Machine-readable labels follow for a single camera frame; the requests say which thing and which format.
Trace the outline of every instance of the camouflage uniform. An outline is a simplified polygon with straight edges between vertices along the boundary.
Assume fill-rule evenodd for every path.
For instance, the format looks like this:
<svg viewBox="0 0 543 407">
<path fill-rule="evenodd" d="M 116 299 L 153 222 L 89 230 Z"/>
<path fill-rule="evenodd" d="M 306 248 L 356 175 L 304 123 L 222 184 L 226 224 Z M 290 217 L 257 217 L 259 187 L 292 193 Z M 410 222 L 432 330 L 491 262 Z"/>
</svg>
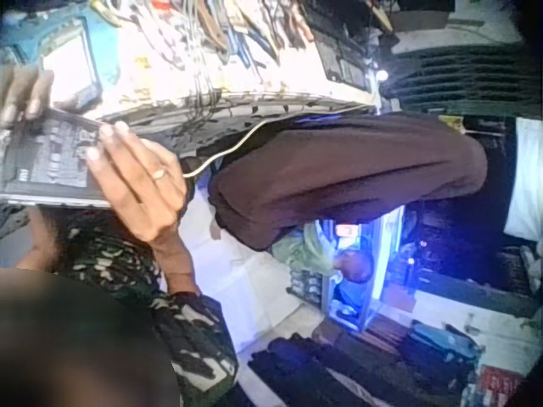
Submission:
<svg viewBox="0 0 543 407">
<path fill-rule="evenodd" d="M 63 223 L 65 256 L 54 274 L 104 290 L 150 319 L 171 355 L 182 405 L 215 404 L 238 372 L 221 305 L 205 295 L 161 291 L 150 248 L 111 213 L 78 212 Z"/>
</svg>

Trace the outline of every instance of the green shirt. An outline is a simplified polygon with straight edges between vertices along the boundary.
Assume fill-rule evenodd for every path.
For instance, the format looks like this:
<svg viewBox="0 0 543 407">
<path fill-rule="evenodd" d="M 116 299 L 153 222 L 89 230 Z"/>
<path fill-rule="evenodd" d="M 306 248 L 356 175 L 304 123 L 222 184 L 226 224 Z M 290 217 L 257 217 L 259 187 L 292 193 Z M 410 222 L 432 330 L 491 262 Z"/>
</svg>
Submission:
<svg viewBox="0 0 543 407">
<path fill-rule="evenodd" d="M 326 236 L 318 221 L 307 223 L 303 230 L 296 229 L 271 246 L 273 257 L 290 270 L 308 270 L 325 276 L 333 276 L 336 255 L 334 244 Z"/>
</svg>

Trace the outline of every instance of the electronic component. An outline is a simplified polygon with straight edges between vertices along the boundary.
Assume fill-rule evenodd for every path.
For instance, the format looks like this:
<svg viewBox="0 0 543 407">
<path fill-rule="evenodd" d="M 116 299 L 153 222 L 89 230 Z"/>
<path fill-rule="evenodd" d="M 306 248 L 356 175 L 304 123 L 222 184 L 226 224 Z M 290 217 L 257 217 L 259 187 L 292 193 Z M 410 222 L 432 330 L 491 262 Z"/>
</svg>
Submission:
<svg viewBox="0 0 543 407">
<path fill-rule="evenodd" d="M 52 102 L 76 97 L 75 110 L 96 103 L 102 95 L 84 18 L 70 19 L 46 35 L 38 45 L 40 65 L 55 74 Z"/>
<path fill-rule="evenodd" d="M 109 207 L 87 168 L 100 123 L 48 109 L 10 134 L 0 168 L 0 200 L 11 204 Z"/>
<path fill-rule="evenodd" d="M 313 30 L 316 49 L 321 57 L 322 67 L 330 81 L 343 82 L 370 92 L 371 84 L 367 78 L 364 55 L 356 47 L 346 42 Z"/>
</svg>

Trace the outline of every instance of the ring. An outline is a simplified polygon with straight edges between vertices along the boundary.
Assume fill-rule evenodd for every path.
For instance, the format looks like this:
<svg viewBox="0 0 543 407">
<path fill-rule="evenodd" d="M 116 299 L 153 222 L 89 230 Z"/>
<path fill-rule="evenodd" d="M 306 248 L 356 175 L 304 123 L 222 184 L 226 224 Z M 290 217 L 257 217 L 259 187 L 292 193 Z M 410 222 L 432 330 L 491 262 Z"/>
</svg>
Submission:
<svg viewBox="0 0 543 407">
<path fill-rule="evenodd" d="M 165 173 L 166 173 L 166 170 L 164 168 L 157 170 L 153 174 L 153 179 L 155 181 L 158 181 L 160 178 L 162 178 L 165 175 Z"/>
</svg>

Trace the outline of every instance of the white cable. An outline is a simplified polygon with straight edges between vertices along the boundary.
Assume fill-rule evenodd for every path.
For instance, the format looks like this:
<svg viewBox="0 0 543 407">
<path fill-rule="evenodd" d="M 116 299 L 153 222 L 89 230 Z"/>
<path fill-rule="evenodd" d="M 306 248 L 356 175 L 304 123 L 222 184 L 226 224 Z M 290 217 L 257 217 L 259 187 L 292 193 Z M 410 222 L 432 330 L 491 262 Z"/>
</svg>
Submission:
<svg viewBox="0 0 543 407">
<path fill-rule="evenodd" d="M 341 114 L 341 113 L 346 113 L 346 112 L 350 112 L 351 110 L 357 110 L 357 109 L 362 109 L 362 108 L 369 108 L 370 106 L 368 105 L 365 105 L 365 104 L 359 104 L 357 106 L 354 106 L 352 108 L 347 108 L 347 109 L 341 109 L 341 110 L 336 110 L 334 112 L 309 112 L 309 113 L 313 113 L 313 114 Z M 298 116 L 300 114 L 303 114 L 304 112 L 296 112 L 296 113 L 292 113 L 292 114 L 287 114 L 286 116 L 283 116 L 283 117 L 279 117 L 279 118 L 276 118 L 276 119 L 264 119 L 263 121 L 261 121 L 260 123 L 258 123 L 255 127 L 253 127 L 251 130 L 249 130 L 249 132 L 233 147 L 229 148 L 228 150 L 224 150 L 220 153 L 217 153 L 211 157 L 209 157 L 207 160 L 205 160 L 205 162 L 200 165 L 200 167 L 198 167 L 198 169 L 192 171 L 192 172 L 189 172 L 188 174 L 183 174 L 183 178 L 193 178 L 194 176 L 197 176 L 200 172 L 202 172 L 203 170 L 205 170 L 208 165 L 210 165 L 213 161 L 215 161 L 216 159 L 219 159 L 220 157 L 224 157 L 225 155 L 228 155 L 230 153 L 233 153 L 234 151 L 236 151 L 238 148 L 240 148 L 241 146 L 243 146 L 245 144 L 245 142 L 247 140 L 249 140 L 249 138 L 255 134 L 255 132 L 260 129 L 263 125 L 266 125 L 268 123 L 273 123 L 275 121 L 281 121 L 281 120 L 287 120 L 287 119 L 291 119 L 295 116 Z"/>
</svg>

